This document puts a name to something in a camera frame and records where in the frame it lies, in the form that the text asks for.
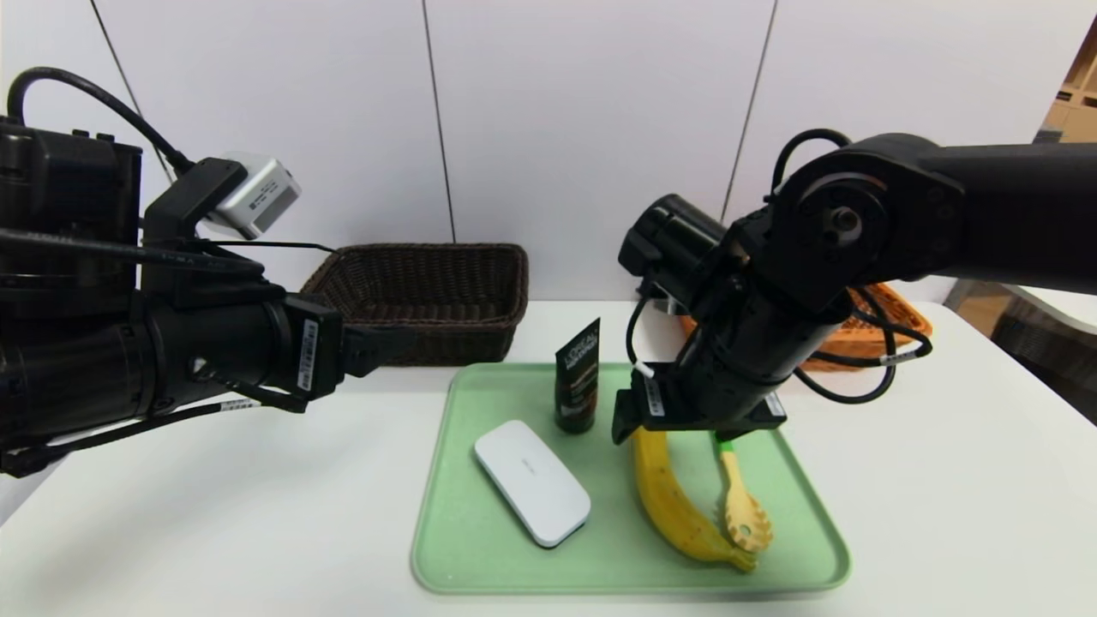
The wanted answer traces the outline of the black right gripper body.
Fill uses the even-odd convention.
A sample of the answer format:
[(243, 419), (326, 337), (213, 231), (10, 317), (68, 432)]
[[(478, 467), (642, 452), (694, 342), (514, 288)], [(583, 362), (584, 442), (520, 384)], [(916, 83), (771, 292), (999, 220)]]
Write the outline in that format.
[(776, 390), (842, 324), (842, 298), (810, 312), (765, 291), (733, 292), (695, 319), (677, 359), (651, 364), (649, 374), (636, 368), (618, 391), (617, 445), (640, 428), (728, 440), (781, 427), (788, 415)]

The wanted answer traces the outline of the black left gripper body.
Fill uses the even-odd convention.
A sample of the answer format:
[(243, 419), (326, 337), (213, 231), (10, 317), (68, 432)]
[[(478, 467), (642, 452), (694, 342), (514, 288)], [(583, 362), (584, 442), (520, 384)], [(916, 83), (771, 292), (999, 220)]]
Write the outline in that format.
[(341, 316), (286, 291), (191, 291), (152, 301), (145, 330), (152, 382), (145, 417), (235, 393), (302, 413), (333, 393)]

